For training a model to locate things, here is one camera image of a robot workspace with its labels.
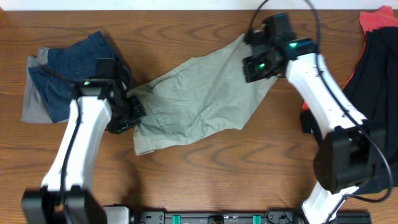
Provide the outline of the khaki shorts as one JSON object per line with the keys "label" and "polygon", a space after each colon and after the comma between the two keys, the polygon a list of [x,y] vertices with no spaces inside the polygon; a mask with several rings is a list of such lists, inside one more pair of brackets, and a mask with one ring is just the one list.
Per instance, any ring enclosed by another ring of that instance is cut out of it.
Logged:
{"label": "khaki shorts", "polygon": [[131,90],[146,112],[135,127],[135,153],[188,145],[225,129],[243,129],[277,80],[246,81],[243,59],[250,52],[239,36]]}

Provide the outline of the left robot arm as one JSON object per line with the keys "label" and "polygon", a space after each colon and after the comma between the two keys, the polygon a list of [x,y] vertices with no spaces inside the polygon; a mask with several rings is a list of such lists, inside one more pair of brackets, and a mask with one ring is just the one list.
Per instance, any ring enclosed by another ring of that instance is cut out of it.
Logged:
{"label": "left robot arm", "polygon": [[126,205],[100,205],[93,174],[105,131],[121,134],[145,116],[137,96],[118,79],[74,83],[70,117],[57,156],[38,190],[26,190],[22,209],[28,223],[134,223]]}

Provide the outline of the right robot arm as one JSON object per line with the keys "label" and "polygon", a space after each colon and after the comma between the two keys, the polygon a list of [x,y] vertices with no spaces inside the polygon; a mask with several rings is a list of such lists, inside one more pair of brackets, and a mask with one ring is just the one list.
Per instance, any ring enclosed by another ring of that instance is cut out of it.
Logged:
{"label": "right robot arm", "polygon": [[247,82],[283,74],[306,101],[321,133],[313,160],[317,182],[296,211],[268,210],[267,223],[370,223],[366,212],[339,209],[388,165],[381,139],[384,128],[370,121],[345,97],[312,39],[246,38],[251,55],[243,60]]}

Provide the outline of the folded navy blue shorts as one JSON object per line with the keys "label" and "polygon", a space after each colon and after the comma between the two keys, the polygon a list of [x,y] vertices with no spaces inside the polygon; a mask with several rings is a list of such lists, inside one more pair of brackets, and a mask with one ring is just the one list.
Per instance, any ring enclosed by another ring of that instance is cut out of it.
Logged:
{"label": "folded navy blue shorts", "polygon": [[[128,65],[100,31],[90,34],[86,39],[68,48],[49,48],[48,61],[43,65],[69,80],[82,80],[95,77],[98,58],[115,58],[120,61],[123,64],[124,86],[132,87],[132,74]],[[73,85],[49,75],[40,66],[31,67],[29,74],[52,123],[64,122],[70,114]]]}

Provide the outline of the folded grey shorts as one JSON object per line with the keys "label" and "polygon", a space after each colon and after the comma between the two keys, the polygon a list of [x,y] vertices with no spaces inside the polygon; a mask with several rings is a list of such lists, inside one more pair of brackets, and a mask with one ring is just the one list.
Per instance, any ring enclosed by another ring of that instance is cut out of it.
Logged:
{"label": "folded grey shorts", "polygon": [[41,47],[38,56],[28,56],[26,66],[26,81],[21,121],[33,124],[52,124],[49,113],[42,102],[40,94],[29,74],[31,67],[47,63],[49,48]]}

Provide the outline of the black garment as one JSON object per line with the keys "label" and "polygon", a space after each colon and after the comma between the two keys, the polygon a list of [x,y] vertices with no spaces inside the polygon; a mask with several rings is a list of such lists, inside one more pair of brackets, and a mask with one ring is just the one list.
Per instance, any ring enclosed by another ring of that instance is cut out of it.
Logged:
{"label": "black garment", "polygon": [[365,117],[385,127],[384,155],[397,187],[397,27],[367,31],[365,38],[343,93]]}

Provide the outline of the red garment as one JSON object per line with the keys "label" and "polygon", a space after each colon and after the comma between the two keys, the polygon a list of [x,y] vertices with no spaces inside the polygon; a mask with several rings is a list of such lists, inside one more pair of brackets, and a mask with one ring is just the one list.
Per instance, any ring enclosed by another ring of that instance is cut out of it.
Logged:
{"label": "red garment", "polygon": [[397,114],[397,18],[382,6],[361,12],[359,23],[365,43],[343,92],[365,116],[384,119]]}

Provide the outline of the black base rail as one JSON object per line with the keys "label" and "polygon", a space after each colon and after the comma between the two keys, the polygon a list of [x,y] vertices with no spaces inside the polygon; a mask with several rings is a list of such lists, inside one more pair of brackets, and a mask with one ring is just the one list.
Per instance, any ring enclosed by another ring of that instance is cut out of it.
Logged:
{"label": "black base rail", "polygon": [[270,209],[264,213],[170,213],[137,212],[127,206],[105,206],[108,223],[125,224],[305,224],[308,221],[295,210]]}

